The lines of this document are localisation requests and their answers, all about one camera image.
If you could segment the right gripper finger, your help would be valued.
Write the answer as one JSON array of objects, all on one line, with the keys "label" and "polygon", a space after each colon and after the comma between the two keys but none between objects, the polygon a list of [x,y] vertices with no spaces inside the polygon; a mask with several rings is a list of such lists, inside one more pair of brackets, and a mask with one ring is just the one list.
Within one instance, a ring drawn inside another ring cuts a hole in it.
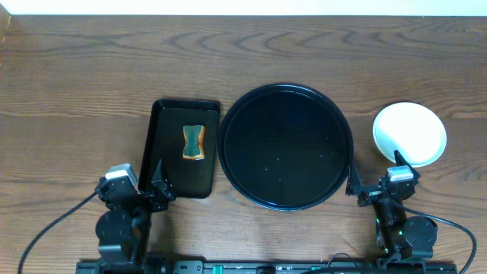
[{"label": "right gripper finger", "polygon": [[419,179],[421,177],[419,172],[401,155],[401,153],[398,150],[394,151],[394,157],[395,157],[395,162],[397,167],[407,166],[410,169],[415,179]]},{"label": "right gripper finger", "polygon": [[361,179],[358,174],[358,170],[354,162],[349,165],[349,176],[347,180],[347,190],[360,190],[361,189]]}]

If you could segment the orange green sponge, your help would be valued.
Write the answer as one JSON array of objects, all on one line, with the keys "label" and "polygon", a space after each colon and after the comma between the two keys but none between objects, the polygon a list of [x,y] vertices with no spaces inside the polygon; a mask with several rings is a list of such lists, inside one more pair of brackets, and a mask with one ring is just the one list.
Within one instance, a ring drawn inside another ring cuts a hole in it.
[{"label": "orange green sponge", "polygon": [[185,125],[183,137],[185,141],[183,159],[194,161],[204,159],[205,127],[203,125]]}]

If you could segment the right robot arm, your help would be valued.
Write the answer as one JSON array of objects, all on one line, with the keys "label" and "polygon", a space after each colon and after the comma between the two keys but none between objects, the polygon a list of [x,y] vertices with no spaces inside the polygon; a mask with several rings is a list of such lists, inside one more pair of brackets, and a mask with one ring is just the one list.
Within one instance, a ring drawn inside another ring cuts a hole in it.
[{"label": "right robot arm", "polygon": [[376,259],[378,268],[410,265],[425,269],[425,261],[433,257],[438,226],[428,217],[406,216],[403,201],[415,193],[420,174],[399,151],[395,150],[394,157],[396,165],[373,186],[361,184],[358,170],[351,163],[345,194],[357,196],[360,207],[374,208],[377,245],[385,251]]}]

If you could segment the light blue plate back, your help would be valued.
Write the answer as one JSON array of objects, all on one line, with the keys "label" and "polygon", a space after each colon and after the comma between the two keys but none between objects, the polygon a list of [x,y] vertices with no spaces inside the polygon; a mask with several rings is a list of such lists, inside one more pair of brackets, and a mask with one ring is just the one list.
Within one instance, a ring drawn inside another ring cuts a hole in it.
[{"label": "light blue plate back", "polygon": [[383,108],[375,117],[372,137],[378,151],[394,162],[398,151],[413,167],[438,160],[447,147],[447,133],[441,119],[427,107],[399,102]]}]

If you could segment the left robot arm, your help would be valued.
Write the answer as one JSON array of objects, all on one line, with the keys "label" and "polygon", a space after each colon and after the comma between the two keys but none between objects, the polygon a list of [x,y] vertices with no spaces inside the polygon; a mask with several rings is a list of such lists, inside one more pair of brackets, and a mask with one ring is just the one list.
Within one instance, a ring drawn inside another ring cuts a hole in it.
[{"label": "left robot arm", "polygon": [[138,192],[130,164],[111,167],[101,177],[95,193],[108,212],[95,228],[99,239],[100,273],[172,273],[173,264],[162,255],[147,253],[151,215],[167,210],[176,199],[158,162],[147,191]]}]

